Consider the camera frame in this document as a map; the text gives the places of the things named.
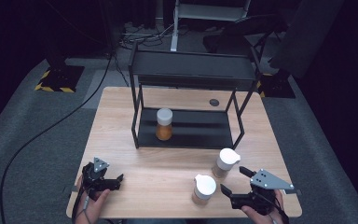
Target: black shelf tray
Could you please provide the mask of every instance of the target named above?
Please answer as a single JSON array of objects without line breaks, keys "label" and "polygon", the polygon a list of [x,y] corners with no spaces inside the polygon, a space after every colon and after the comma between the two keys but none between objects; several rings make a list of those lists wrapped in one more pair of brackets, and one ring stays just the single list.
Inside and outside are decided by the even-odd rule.
[{"label": "black shelf tray", "polygon": [[222,149],[233,147],[225,111],[172,110],[172,137],[156,137],[156,108],[143,108],[140,117],[139,147],[185,147]]}]

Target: black cable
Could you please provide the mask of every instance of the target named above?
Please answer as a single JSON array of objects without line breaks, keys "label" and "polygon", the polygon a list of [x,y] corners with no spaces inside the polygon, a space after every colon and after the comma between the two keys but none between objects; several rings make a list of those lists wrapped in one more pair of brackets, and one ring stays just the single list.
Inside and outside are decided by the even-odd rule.
[{"label": "black cable", "polygon": [[66,21],[66,23],[68,23],[72,28],[74,28],[76,31],[78,31],[81,35],[85,36],[86,38],[95,41],[99,44],[105,45],[105,46],[109,46],[107,43],[104,43],[103,41],[97,40],[94,37],[91,37],[87,34],[85,34],[83,31],[81,31],[80,29],[78,29],[73,23],[71,23],[70,21],[68,21],[62,14],[61,12],[55,8],[48,0],[45,0],[46,4],[48,4],[64,21]]},{"label": "black cable", "polygon": [[61,123],[63,120],[69,118],[71,115],[73,115],[78,109],[80,109],[83,105],[85,105],[94,95],[95,93],[97,93],[98,89],[101,88],[102,84],[103,84],[103,80],[106,77],[107,74],[107,70],[110,66],[110,62],[112,60],[112,54],[109,57],[109,61],[107,63],[105,72],[103,74],[103,78],[99,84],[99,86],[97,87],[97,89],[94,91],[94,93],[85,101],[83,102],[81,105],[79,105],[77,108],[75,108],[72,112],[70,112],[68,115],[66,115],[65,117],[63,117],[62,119],[58,120],[57,122],[53,123],[52,125],[50,125],[48,128],[46,128],[44,131],[42,131],[41,133],[35,135],[33,138],[31,138],[28,142],[26,142],[24,145],[22,145],[22,147],[20,147],[20,149],[17,150],[17,152],[13,155],[13,157],[10,159],[9,163],[7,164],[4,174],[2,176],[2,180],[1,180],[1,186],[0,186],[0,212],[1,212],[1,219],[2,219],[2,223],[5,224],[5,212],[4,212],[4,198],[3,198],[3,191],[4,191],[4,185],[5,185],[5,178],[7,175],[7,171],[8,168],[10,167],[11,163],[14,161],[14,159],[17,157],[17,155],[19,155],[19,153],[25,148],[27,147],[30,143],[32,143],[36,138],[38,138],[40,135],[46,133],[47,131],[49,131],[50,129],[54,128],[55,126],[57,126],[59,123]]},{"label": "black cable", "polygon": [[74,223],[74,224],[76,222],[76,217],[77,217],[77,207],[80,203],[80,199],[81,199],[81,196],[83,195],[83,193],[84,193],[84,189],[83,189],[83,177],[82,177],[80,188],[78,190],[78,193],[77,193],[77,196],[75,199],[74,207],[72,208],[72,223]]},{"label": "black cable", "polygon": [[126,83],[126,86],[129,87],[130,86],[129,82],[127,81],[126,77],[124,76],[123,72],[121,71],[121,68],[118,66],[118,60],[117,60],[116,53],[115,53],[114,57],[115,57],[116,70],[121,74],[121,77],[123,77],[124,82]]}]

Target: black curtain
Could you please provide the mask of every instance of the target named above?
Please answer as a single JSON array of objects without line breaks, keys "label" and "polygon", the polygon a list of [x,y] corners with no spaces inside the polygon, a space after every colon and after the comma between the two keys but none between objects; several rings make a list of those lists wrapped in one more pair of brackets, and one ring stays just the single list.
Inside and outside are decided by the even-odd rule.
[{"label": "black curtain", "polygon": [[132,26],[154,29],[156,26],[157,0],[128,0],[124,2],[123,18]]},{"label": "black curtain", "polygon": [[303,77],[344,0],[303,0],[270,66]]}]

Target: dark background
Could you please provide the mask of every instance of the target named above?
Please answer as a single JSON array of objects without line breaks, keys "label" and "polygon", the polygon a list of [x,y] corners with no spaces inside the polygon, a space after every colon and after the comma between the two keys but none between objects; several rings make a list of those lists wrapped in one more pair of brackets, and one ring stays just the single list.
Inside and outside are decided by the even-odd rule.
[{"label": "dark background", "polygon": [[[50,2],[86,34],[106,40],[95,1]],[[23,78],[45,58],[34,21],[24,19],[30,14],[21,3],[0,1],[0,113]],[[41,8],[62,56],[90,55],[106,48],[80,35],[48,6]],[[129,13],[120,16],[130,20]],[[358,191],[358,1],[345,1],[308,73],[296,82]]]}]

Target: wire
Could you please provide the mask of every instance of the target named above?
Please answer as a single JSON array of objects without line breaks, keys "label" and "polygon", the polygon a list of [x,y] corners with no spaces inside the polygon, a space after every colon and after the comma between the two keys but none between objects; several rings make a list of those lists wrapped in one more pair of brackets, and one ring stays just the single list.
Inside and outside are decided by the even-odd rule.
[{"label": "wire", "polygon": [[20,147],[20,149],[17,150],[17,152],[12,156],[12,158],[10,159],[9,163],[7,164],[4,174],[2,176],[2,180],[1,180],[1,186],[0,186],[0,212],[1,212],[1,219],[2,219],[2,223],[5,224],[5,212],[4,212],[4,197],[3,197],[3,191],[4,191],[4,185],[5,185],[5,178],[7,176],[7,171],[8,168],[10,167],[11,163],[14,161],[14,159],[19,155],[19,153],[25,148],[27,147],[30,143],[32,143],[36,138],[40,137],[42,134],[46,133],[47,131],[49,131],[50,129],[54,128],[55,126],[57,126],[59,123],[61,123],[63,120],[69,118],[71,115],[73,115],[78,109],[80,109],[83,105],[85,105],[94,95],[95,93],[97,93],[98,89],[101,88],[102,84],[103,84],[103,80],[106,77],[107,74],[107,70],[110,66],[110,62],[112,61],[112,54],[109,57],[109,61],[107,63],[105,72],[103,74],[103,78],[100,82],[100,84],[98,85],[97,89],[94,91],[94,93],[85,101],[83,102],[81,105],[79,105],[77,108],[75,108],[72,112],[70,112],[68,115],[66,115],[65,117],[63,117],[62,119],[59,119],[58,121],[56,121],[55,123],[53,123],[52,125],[50,125],[49,127],[47,127],[44,131],[42,131],[41,133],[38,133],[37,135],[35,135],[33,138],[31,138],[28,142],[26,142],[24,145],[22,145],[22,147]]},{"label": "wire", "polygon": [[103,41],[97,40],[94,37],[91,37],[89,35],[87,35],[86,33],[84,33],[83,31],[81,31],[80,29],[78,29],[73,23],[71,23],[70,21],[68,21],[62,14],[61,12],[54,7],[48,0],[45,0],[46,4],[48,4],[64,21],[66,21],[66,23],[68,23],[70,26],[72,26],[72,28],[74,28],[76,31],[78,31],[80,34],[82,34],[83,36],[85,36],[86,38],[95,41],[99,44],[105,45],[105,46],[109,46],[107,43],[104,43]]},{"label": "wire", "polygon": [[121,71],[120,67],[118,66],[118,60],[117,60],[117,55],[115,53],[115,64],[116,64],[116,70],[121,74],[121,77],[123,77],[124,82],[126,83],[126,86],[129,87],[129,82],[127,81],[127,79],[125,78],[123,72]]}]

